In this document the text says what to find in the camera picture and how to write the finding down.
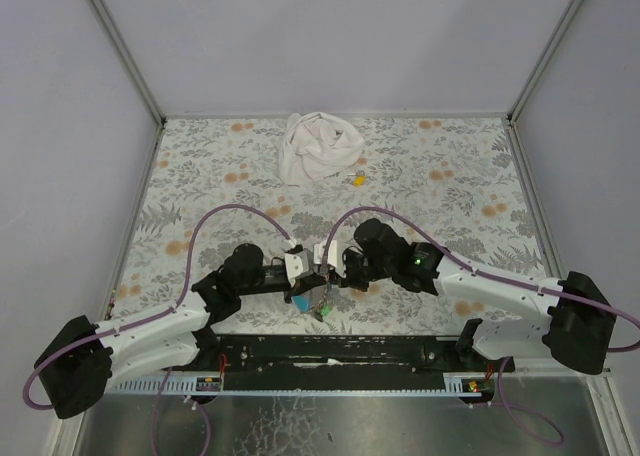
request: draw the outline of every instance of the table surface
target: table surface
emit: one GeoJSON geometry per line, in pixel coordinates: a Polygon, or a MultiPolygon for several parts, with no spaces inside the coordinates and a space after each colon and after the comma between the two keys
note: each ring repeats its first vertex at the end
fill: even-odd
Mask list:
{"type": "MultiPolygon", "coordinates": [[[[360,187],[348,175],[354,168],[309,185],[283,185],[277,148],[285,119],[169,120],[111,314],[177,298],[193,228],[211,208],[230,202],[265,211],[305,247],[324,239],[351,208],[391,208],[466,257],[544,275],[499,118],[350,121],[365,140],[355,168],[367,176],[360,187]]],[[[355,227],[371,216],[418,240],[413,230],[372,213],[352,217],[337,237],[352,240],[355,227]]],[[[286,248],[261,218],[240,210],[218,213],[196,240],[191,281],[217,269],[244,242],[259,245],[269,259],[286,248]]],[[[214,331],[456,335],[469,318],[509,317],[480,302],[408,293],[389,281],[372,284],[367,293],[341,290],[324,323],[283,304],[282,294],[245,297],[242,304],[214,331]]]]}

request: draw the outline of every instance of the small yellow item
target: small yellow item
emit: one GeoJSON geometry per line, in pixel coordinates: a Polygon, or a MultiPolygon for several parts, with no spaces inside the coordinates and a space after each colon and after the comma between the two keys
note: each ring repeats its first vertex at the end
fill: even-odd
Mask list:
{"type": "Polygon", "coordinates": [[[356,179],[353,181],[354,186],[362,186],[364,180],[367,179],[367,177],[364,175],[364,171],[362,171],[361,169],[356,171],[356,174],[354,174],[353,176],[356,177],[356,179]]]}

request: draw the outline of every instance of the enclosure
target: enclosure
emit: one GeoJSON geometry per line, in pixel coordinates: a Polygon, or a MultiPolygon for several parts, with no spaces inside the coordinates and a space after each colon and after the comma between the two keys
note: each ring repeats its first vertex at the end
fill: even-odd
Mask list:
{"type": "MultiPolygon", "coordinates": [[[[59,421],[25,407],[22,385],[72,317],[173,301],[194,227],[221,204],[260,209],[311,246],[351,208],[393,209],[500,269],[589,274],[640,314],[637,0],[3,0],[0,14],[2,454],[151,454],[152,396],[107,394],[59,421]],[[284,185],[287,116],[317,111],[348,120],[363,153],[284,185]]],[[[255,218],[217,218],[195,243],[194,280],[241,243],[278,256],[255,218]]],[[[352,241],[364,219],[338,236],[352,241]]],[[[341,290],[324,322],[268,295],[214,330],[452,336],[473,317],[509,315],[384,281],[341,290]]],[[[619,319],[612,343],[634,330],[619,319]]],[[[205,406],[207,454],[638,454],[638,361],[610,354],[599,376],[516,361],[507,391],[562,426],[563,449],[497,407],[227,396],[205,406]]],[[[39,385],[32,395],[46,399],[39,385]]],[[[160,453],[199,454],[200,416],[163,404],[160,453]]]]}

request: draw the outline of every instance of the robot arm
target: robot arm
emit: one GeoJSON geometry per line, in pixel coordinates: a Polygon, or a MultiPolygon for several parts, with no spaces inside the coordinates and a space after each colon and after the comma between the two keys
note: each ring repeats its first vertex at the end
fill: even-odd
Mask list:
{"type": "MultiPolygon", "coordinates": [[[[534,280],[455,255],[473,268],[469,272],[429,243],[410,245],[377,219],[361,224],[354,239],[362,252],[344,251],[346,269],[344,278],[337,278],[340,286],[366,291],[369,282],[390,278],[407,291],[481,301],[522,318],[467,322],[463,333],[473,336],[473,349],[487,359],[552,356],[582,373],[602,372],[616,317],[540,292],[543,287],[556,289],[608,306],[588,276],[572,271],[566,280],[534,280]],[[518,286],[506,284],[506,279],[518,286]]],[[[341,266],[332,258],[329,264],[341,266]]]]}
{"type": "Polygon", "coordinates": [[[556,288],[608,304],[587,276],[572,272],[564,281],[533,280],[458,255],[473,268],[470,273],[429,243],[407,243],[377,219],[358,226],[354,239],[359,250],[331,243],[328,276],[316,273],[325,243],[315,245],[313,253],[296,246],[284,254],[284,264],[269,266],[263,266],[260,248],[243,244],[217,271],[194,284],[179,306],[167,305],[171,312],[162,318],[121,331],[166,311],[167,306],[98,324],[84,316],[69,321],[36,366],[79,339],[110,330],[113,334],[77,347],[41,371],[40,379],[58,417],[74,416],[95,404],[109,388],[162,368],[197,368],[202,360],[205,367],[215,365],[220,343],[210,325],[237,312],[241,296],[284,292],[285,301],[291,302],[327,284],[366,291],[370,282],[381,279],[391,279],[407,291],[482,301],[523,318],[467,321],[456,345],[461,359],[469,357],[475,364],[505,356],[550,354],[576,371],[602,371],[615,316],[538,291],[556,288]],[[489,279],[483,274],[494,276],[489,279]],[[521,287],[505,284],[501,278],[516,280],[521,287]]]}

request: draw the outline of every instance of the wire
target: wire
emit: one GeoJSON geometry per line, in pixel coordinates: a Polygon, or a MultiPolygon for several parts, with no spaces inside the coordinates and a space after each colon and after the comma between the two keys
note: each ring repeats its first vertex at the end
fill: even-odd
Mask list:
{"type": "Polygon", "coordinates": [[[218,359],[220,360],[220,385],[222,385],[222,376],[224,375],[224,370],[227,369],[227,355],[220,353],[218,359]]]}
{"type": "MultiPolygon", "coordinates": [[[[153,409],[151,410],[151,450],[153,451],[153,456],[159,456],[158,446],[156,443],[156,439],[158,436],[157,421],[156,421],[158,419],[158,404],[160,403],[160,396],[164,391],[164,387],[167,385],[167,380],[169,379],[169,376],[171,375],[172,370],[173,368],[167,369],[167,373],[164,375],[164,378],[162,379],[162,383],[160,383],[160,388],[156,393],[156,397],[153,399],[153,409]]],[[[205,438],[205,441],[204,441],[204,447],[202,448],[202,451],[200,451],[200,456],[204,456],[205,454],[207,454],[207,450],[209,449],[209,445],[211,444],[211,422],[209,421],[209,416],[207,415],[207,412],[202,407],[202,405],[196,404],[196,407],[200,411],[200,414],[202,414],[202,417],[204,419],[204,425],[207,431],[207,437],[205,438]]]]}
{"type": "Polygon", "coordinates": [[[347,249],[352,249],[352,248],[355,249],[358,252],[358,254],[362,254],[362,248],[359,248],[358,246],[354,246],[354,245],[347,246],[347,249]]]}
{"type": "Polygon", "coordinates": [[[283,259],[283,258],[281,258],[281,257],[279,257],[279,256],[274,256],[273,258],[271,258],[271,263],[269,263],[269,266],[270,266],[270,267],[273,267],[273,262],[274,262],[274,261],[276,261],[276,260],[277,260],[277,261],[280,261],[282,264],[286,264],[286,263],[284,262],[284,259],[283,259]]]}
{"type": "Polygon", "coordinates": [[[491,379],[491,376],[493,376],[493,372],[494,372],[493,363],[489,363],[487,365],[487,372],[484,373],[484,380],[489,381],[491,379]]]}
{"type": "Polygon", "coordinates": [[[529,435],[530,437],[532,437],[534,439],[537,439],[538,441],[540,441],[540,442],[542,442],[542,443],[544,443],[544,444],[546,444],[548,446],[552,446],[554,448],[562,448],[562,447],[564,447],[565,444],[567,443],[567,438],[566,438],[566,436],[564,434],[564,431],[562,431],[560,426],[558,426],[551,418],[549,418],[545,414],[541,413],[537,409],[507,402],[507,399],[506,399],[505,394],[504,394],[504,387],[502,385],[502,374],[504,373],[504,369],[506,368],[507,363],[509,362],[510,359],[512,359],[511,356],[508,356],[508,357],[504,358],[502,360],[502,364],[500,364],[500,369],[498,370],[498,381],[496,383],[496,386],[498,387],[498,394],[500,394],[501,402],[499,402],[499,403],[494,403],[494,402],[490,402],[490,403],[473,403],[473,404],[471,404],[471,407],[474,407],[474,406],[482,406],[482,407],[487,407],[487,408],[491,407],[491,406],[502,407],[507,411],[507,414],[509,415],[511,420],[514,423],[516,423],[516,425],[522,431],[524,431],[527,435],[529,435]],[[533,416],[537,416],[540,419],[542,419],[545,423],[547,423],[549,426],[551,426],[556,431],[556,433],[558,433],[558,436],[560,436],[560,440],[559,441],[554,441],[554,440],[551,440],[551,439],[547,439],[547,438],[544,438],[544,437],[540,436],[539,434],[536,434],[533,431],[531,431],[518,418],[515,417],[515,415],[513,414],[513,411],[512,411],[514,409],[517,410],[517,411],[521,411],[523,413],[532,414],[533,416]]]}
{"type": "MultiPolygon", "coordinates": [[[[216,208],[213,208],[211,211],[209,211],[208,213],[206,213],[201,219],[200,221],[198,221],[198,224],[196,224],[196,227],[193,230],[193,234],[191,235],[191,240],[189,241],[189,250],[187,251],[187,266],[186,266],[186,274],[185,274],[185,278],[184,278],[184,285],[182,287],[182,291],[180,293],[180,296],[178,297],[178,299],[176,300],[176,302],[174,303],[175,306],[179,306],[180,304],[182,304],[182,302],[184,301],[184,298],[187,297],[187,292],[189,291],[189,279],[190,279],[190,274],[191,274],[191,259],[193,258],[193,248],[194,248],[194,244],[196,241],[196,236],[198,235],[198,232],[200,231],[200,228],[202,228],[202,226],[204,225],[204,223],[214,214],[225,210],[225,209],[243,209],[245,211],[249,211],[250,213],[254,213],[257,214],[258,216],[261,216],[262,218],[266,219],[268,222],[270,222],[273,226],[275,226],[275,228],[280,232],[280,234],[282,234],[285,239],[287,241],[290,241],[291,238],[289,237],[289,234],[284,230],[284,228],[282,226],[280,226],[278,224],[278,222],[273,219],[272,217],[270,217],[269,215],[263,213],[262,211],[252,208],[250,206],[246,206],[244,204],[237,204],[237,203],[232,203],[232,204],[223,204],[222,206],[218,206],[216,208]]],[[[123,333],[125,331],[129,331],[131,329],[140,327],[144,324],[148,324],[151,323],[153,321],[157,321],[165,316],[167,316],[168,314],[172,314],[174,311],[174,308],[172,306],[168,307],[167,309],[165,309],[164,311],[159,312],[158,314],[155,314],[153,316],[149,316],[143,319],[140,319],[138,321],[133,321],[129,324],[125,324],[122,325],[120,327],[120,333],[123,333]]],[[[79,339],[78,341],[74,341],[71,344],[68,344],[67,346],[64,346],[63,348],[59,349],[58,351],[56,351],[55,353],[53,353],[51,356],[49,356],[48,358],[46,358],[44,361],[42,361],[42,363],[40,363],[38,366],[36,366],[36,368],[33,370],[33,372],[29,375],[29,377],[27,378],[24,387],[22,388],[22,400],[24,401],[24,403],[29,406],[32,409],[36,409],[39,411],[45,411],[45,410],[49,410],[49,409],[53,409],[53,405],[52,404],[39,404],[36,403],[35,401],[33,401],[31,399],[31,396],[29,395],[29,391],[31,389],[31,385],[33,384],[33,382],[35,381],[35,379],[40,375],[40,373],[42,372],[42,370],[44,370],[44,368],[46,368],[47,366],[49,366],[52,362],[54,362],[56,359],[60,358],[61,356],[64,356],[65,354],[67,354],[70,351],[73,351],[74,349],[76,349],[79,346],[82,346],[84,344],[93,342],[93,341],[97,341],[98,339],[101,338],[106,338],[107,336],[113,336],[114,334],[117,334],[118,331],[116,331],[115,329],[110,329],[108,331],[104,331],[102,333],[97,333],[91,336],[87,336],[86,338],[82,338],[79,339]]]]}
{"type": "MultiPolygon", "coordinates": [[[[324,248],[324,253],[322,254],[322,262],[321,262],[321,265],[320,265],[320,273],[321,274],[327,274],[328,273],[327,261],[329,259],[329,245],[331,244],[331,241],[333,240],[334,236],[336,235],[336,232],[338,231],[340,226],[349,217],[351,217],[351,215],[353,215],[355,213],[359,213],[361,211],[374,211],[374,212],[377,212],[377,213],[386,214],[388,216],[391,216],[392,218],[395,218],[395,219],[397,219],[399,221],[402,221],[404,224],[406,224],[407,226],[412,228],[416,233],[418,233],[424,239],[429,241],[429,243],[431,243],[444,256],[449,258],[454,263],[458,264],[460,266],[460,268],[462,268],[462,269],[464,269],[466,271],[469,271],[469,272],[473,272],[474,271],[473,266],[471,266],[466,261],[463,261],[462,259],[457,257],[455,254],[453,254],[451,251],[449,251],[447,248],[445,248],[444,246],[439,244],[435,239],[433,239],[431,236],[429,236],[426,232],[424,232],[421,228],[419,228],[414,222],[412,222],[408,218],[406,218],[406,217],[404,217],[404,216],[402,216],[402,215],[400,215],[400,214],[398,214],[395,211],[392,211],[390,209],[378,208],[377,206],[361,206],[359,208],[354,208],[354,209],[352,209],[350,211],[347,211],[345,214],[342,215],[342,217],[340,219],[338,219],[336,224],[334,224],[333,227],[331,228],[331,231],[329,232],[329,236],[327,237],[327,242],[326,242],[326,245],[325,245],[325,248],[324,248]]],[[[638,318],[636,318],[635,316],[632,316],[629,313],[621,311],[621,310],[619,310],[617,308],[613,308],[611,306],[607,306],[606,304],[599,303],[598,301],[592,301],[590,299],[583,298],[582,296],[576,296],[575,294],[565,293],[564,291],[558,291],[558,290],[552,289],[552,288],[544,288],[544,287],[540,288],[537,285],[532,284],[532,283],[526,283],[526,282],[523,282],[523,281],[518,281],[516,279],[508,278],[508,277],[505,277],[505,276],[498,276],[497,274],[489,273],[487,271],[483,271],[483,270],[479,270],[479,269],[475,270],[475,274],[477,276],[480,276],[480,277],[485,278],[485,279],[489,279],[491,281],[495,281],[495,282],[503,283],[503,284],[508,284],[509,286],[513,286],[513,287],[521,288],[521,289],[527,289],[529,291],[535,291],[535,292],[540,293],[540,294],[547,294],[549,296],[556,296],[557,298],[563,298],[563,299],[567,299],[569,301],[575,301],[577,303],[585,304],[587,306],[591,306],[591,307],[599,309],[601,311],[606,311],[608,313],[615,314],[616,316],[619,316],[622,319],[626,319],[627,321],[632,323],[636,328],[638,328],[638,330],[640,330],[640,320],[638,318]]],[[[622,346],[622,347],[619,347],[619,348],[609,348],[609,349],[607,349],[607,352],[609,352],[609,353],[626,353],[626,352],[629,352],[629,351],[635,351],[638,348],[640,348],[640,340],[636,341],[633,344],[630,344],[629,346],[622,346]]]]}

